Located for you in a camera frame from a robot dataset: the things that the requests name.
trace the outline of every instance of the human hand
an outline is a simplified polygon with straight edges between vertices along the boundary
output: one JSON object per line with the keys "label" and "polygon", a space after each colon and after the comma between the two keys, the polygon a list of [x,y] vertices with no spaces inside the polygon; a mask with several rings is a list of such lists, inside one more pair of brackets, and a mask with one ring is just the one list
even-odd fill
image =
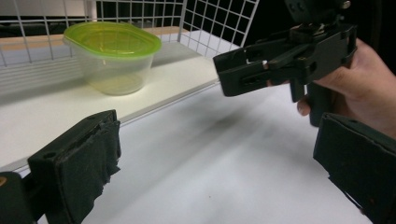
{"label": "human hand", "polygon": [[[396,76],[371,47],[359,39],[357,47],[348,67],[340,67],[315,82],[333,91],[333,113],[396,138]],[[297,107],[303,116],[311,110],[306,97]]]}

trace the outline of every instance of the plastic container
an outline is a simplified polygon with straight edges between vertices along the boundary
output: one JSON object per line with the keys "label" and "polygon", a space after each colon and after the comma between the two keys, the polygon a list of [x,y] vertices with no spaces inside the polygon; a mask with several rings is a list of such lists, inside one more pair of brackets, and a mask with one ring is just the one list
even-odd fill
{"label": "plastic container", "polygon": [[129,23],[83,22],[64,31],[85,80],[109,95],[125,95],[140,90],[149,75],[161,40]]}

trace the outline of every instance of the black handle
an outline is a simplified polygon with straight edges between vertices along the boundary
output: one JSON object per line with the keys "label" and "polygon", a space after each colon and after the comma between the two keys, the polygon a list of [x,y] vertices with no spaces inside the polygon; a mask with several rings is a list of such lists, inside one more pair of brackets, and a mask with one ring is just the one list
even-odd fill
{"label": "black handle", "polygon": [[313,126],[318,127],[323,113],[331,112],[332,91],[313,82],[307,85],[307,90],[308,103],[311,106],[309,120]]}

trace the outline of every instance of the white wire grid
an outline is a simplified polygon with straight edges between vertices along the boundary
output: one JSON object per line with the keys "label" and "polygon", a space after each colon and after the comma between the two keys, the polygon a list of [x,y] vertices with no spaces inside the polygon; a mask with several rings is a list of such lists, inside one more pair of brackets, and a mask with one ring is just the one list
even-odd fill
{"label": "white wire grid", "polygon": [[63,30],[129,22],[206,57],[243,46],[259,0],[1,0],[0,68],[73,57]]}

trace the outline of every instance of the green lid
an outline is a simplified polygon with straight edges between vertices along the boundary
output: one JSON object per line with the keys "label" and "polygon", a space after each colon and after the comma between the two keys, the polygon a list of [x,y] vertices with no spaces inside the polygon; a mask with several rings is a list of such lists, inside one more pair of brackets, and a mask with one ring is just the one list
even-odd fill
{"label": "green lid", "polygon": [[89,21],[72,25],[64,39],[106,57],[145,57],[161,48],[161,40],[129,23]]}

